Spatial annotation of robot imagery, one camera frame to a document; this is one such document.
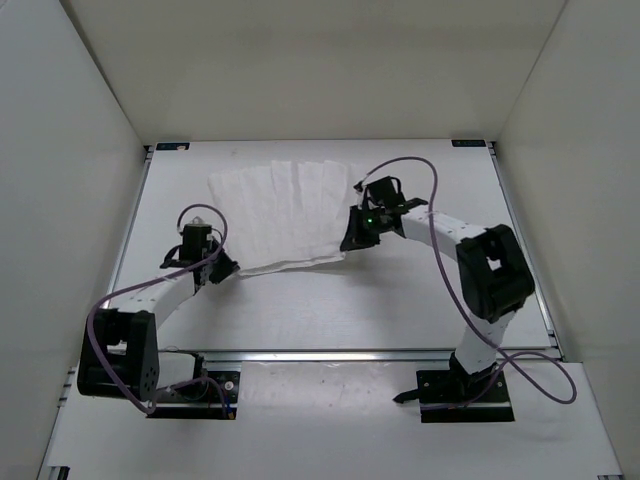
purple cable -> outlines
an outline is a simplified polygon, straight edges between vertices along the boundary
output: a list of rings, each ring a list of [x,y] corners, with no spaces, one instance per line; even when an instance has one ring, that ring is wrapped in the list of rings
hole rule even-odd
[[[93,347],[93,351],[95,352],[96,357],[98,358],[98,361],[100,362],[100,365],[102,365],[102,368],[104,368],[105,372],[107,372],[107,375],[109,375],[109,378],[111,378],[113,383],[116,384],[116,386],[122,392],[122,394],[127,399],[129,399],[129,401],[131,401],[131,403],[133,403],[133,405],[138,410],[140,410],[142,413],[144,413],[146,415],[151,415],[155,411],[155,409],[156,409],[155,397],[154,397],[153,400],[151,400],[151,406],[147,407],[140,400],[138,400],[133,395],[131,390],[129,390],[129,388],[125,385],[125,383],[118,376],[118,374],[115,372],[113,367],[111,367],[111,365],[109,364],[109,360],[107,360],[106,355],[104,354],[104,352],[100,348],[100,345],[98,344],[98,339],[96,338],[96,332],[95,332],[95,326],[94,326],[94,319],[95,319],[96,313],[98,312],[98,309],[100,308],[100,306],[102,304],[104,304],[104,302],[106,302],[108,300],[111,300],[112,298],[118,297],[120,295],[124,295],[125,293],[133,292],[135,290],[139,290],[141,288],[146,288],[146,287],[151,287],[153,285],[157,285],[158,283],[164,282],[167,279],[173,279],[173,278],[181,277],[182,275],[185,275],[185,274],[195,270],[196,268],[200,268],[200,267],[206,265],[207,263],[210,263],[210,262],[214,261],[217,258],[217,256],[222,251],[222,247],[223,247],[224,243],[227,240],[227,229],[228,229],[227,219],[224,218],[224,215],[222,214],[222,212],[220,210],[218,210],[215,207],[212,207],[211,205],[206,205],[204,203],[194,203],[193,205],[189,205],[187,208],[182,210],[182,212],[180,212],[180,215],[178,216],[178,228],[180,228],[180,222],[182,221],[182,217],[184,217],[184,215],[189,210],[192,210],[194,208],[206,208],[206,209],[209,209],[209,210],[215,212],[220,217],[220,219],[222,220],[222,225],[223,225],[223,231],[222,232],[223,233],[222,233],[222,238],[220,239],[220,244],[218,245],[218,248],[216,248],[216,250],[211,255],[209,255],[207,258],[204,258],[204,259],[200,260],[199,262],[194,263],[193,265],[191,265],[191,266],[189,266],[187,268],[183,268],[181,270],[178,270],[177,272],[170,273],[169,275],[166,275],[164,277],[154,278],[152,280],[148,280],[146,282],[138,283],[137,285],[132,285],[130,287],[123,288],[121,290],[116,290],[115,292],[111,292],[108,295],[105,295],[100,300],[98,300],[95,303],[95,305],[93,305],[93,307],[91,307],[91,310],[89,311],[89,315],[87,316],[87,336],[89,337],[89,342],[91,343],[91,346]],[[216,382],[214,379],[212,379],[210,377],[203,376],[203,377],[200,377],[200,378],[194,378],[192,380],[187,380],[186,382],[180,382],[180,383],[177,383],[175,385],[171,385],[168,388],[181,388],[181,387],[186,387],[187,385],[192,385],[192,384],[195,384],[195,383],[202,383],[202,382],[210,383],[214,387],[216,387],[216,390],[218,390],[218,394],[220,395],[220,403],[222,405],[222,413],[223,413],[223,415],[226,416],[227,408],[226,408],[226,405],[225,405],[224,394],[222,392],[222,388],[220,388],[220,385],[218,385],[218,382]]]
[[[436,192],[438,191],[438,171],[436,170],[435,165],[433,165],[433,163],[431,163],[426,158],[422,158],[422,157],[413,157],[413,156],[398,157],[398,158],[394,158],[392,160],[387,160],[386,162],[383,162],[380,165],[378,165],[377,167],[375,167],[373,170],[371,170],[369,173],[367,173],[367,175],[365,176],[365,180],[366,180],[367,177],[369,177],[371,174],[377,172],[382,167],[385,167],[385,166],[387,166],[387,165],[389,165],[391,163],[396,163],[396,162],[400,162],[400,161],[404,161],[404,160],[416,160],[418,162],[425,163],[427,166],[429,166],[429,168],[431,168],[431,171],[433,172],[433,188],[431,190],[431,195],[429,197],[429,207],[428,207],[428,211],[429,211],[429,234],[431,236],[431,244],[432,244],[432,248],[433,248],[433,253],[434,253],[435,258],[436,258],[436,263],[438,264],[438,270],[440,271],[440,275],[442,276],[442,280],[444,281],[445,287],[447,287],[447,291],[449,292],[449,295],[451,296],[451,299],[453,300],[453,303],[456,305],[456,308],[460,312],[460,315],[462,315],[462,318],[467,323],[467,325],[469,326],[471,331],[473,333],[475,333],[476,336],[480,340],[482,340],[484,343],[486,343],[488,346],[490,346],[491,348],[496,350],[498,353],[500,353],[500,355],[502,355],[504,357],[504,362],[501,363],[498,366],[498,368],[496,368],[496,370],[491,375],[491,379],[489,380],[489,383],[487,383],[487,385],[482,390],[482,392],[480,392],[480,394],[478,394],[476,397],[474,397],[471,400],[469,400],[467,402],[464,402],[464,403],[425,406],[425,407],[422,407],[423,410],[442,410],[442,409],[448,409],[448,408],[466,407],[466,406],[470,405],[471,403],[475,402],[476,400],[481,398],[485,393],[487,393],[489,391],[489,389],[493,386],[493,384],[498,379],[498,375],[504,369],[504,367],[507,366],[507,364],[510,364],[513,368],[515,368],[516,371],[518,373],[520,373],[520,375],[522,375],[524,378],[526,378],[529,381],[529,383],[531,385],[533,385],[540,393],[542,393],[547,398],[550,398],[554,402],[557,402],[557,403],[560,403],[560,404],[563,404],[563,405],[569,405],[569,404],[575,402],[575,400],[576,400],[576,398],[578,396],[578,389],[576,387],[576,383],[574,382],[573,378],[571,378],[571,375],[569,375],[569,372],[567,372],[567,370],[562,366],[562,364],[560,362],[558,362],[555,358],[550,357],[549,355],[546,355],[546,354],[544,354],[542,352],[535,352],[535,351],[531,351],[531,352],[522,351],[522,352],[517,352],[517,353],[513,353],[513,354],[509,355],[506,352],[505,349],[503,349],[499,345],[496,345],[491,340],[489,340],[487,337],[485,337],[482,334],[482,332],[480,332],[478,330],[478,328],[473,324],[473,322],[469,318],[469,315],[467,315],[467,312],[466,312],[464,306],[462,305],[462,302],[460,301],[460,299],[456,295],[456,292],[453,289],[453,286],[451,285],[451,281],[449,280],[449,276],[447,275],[447,271],[445,270],[444,264],[442,263],[442,255],[440,253],[440,248],[438,247],[438,239],[437,239],[437,236],[436,236],[436,228],[435,228],[435,225],[433,223],[433,213],[434,213],[433,205],[434,205],[435,198],[436,198]],[[562,398],[558,398],[558,397],[552,395],[551,393],[549,393],[547,390],[545,390],[537,381],[535,381],[531,376],[529,376],[529,374],[527,372],[525,372],[522,369],[522,367],[520,367],[520,365],[518,365],[515,362],[516,358],[522,357],[524,355],[540,357],[540,358],[542,358],[544,360],[547,360],[547,361],[551,362],[553,365],[558,367],[558,369],[560,369],[560,371],[564,374],[564,376],[567,377],[567,380],[569,380],[569,384],[571,385],[571,392],[572,392],[571,393],[571,397],[568,400],[564,400]]]

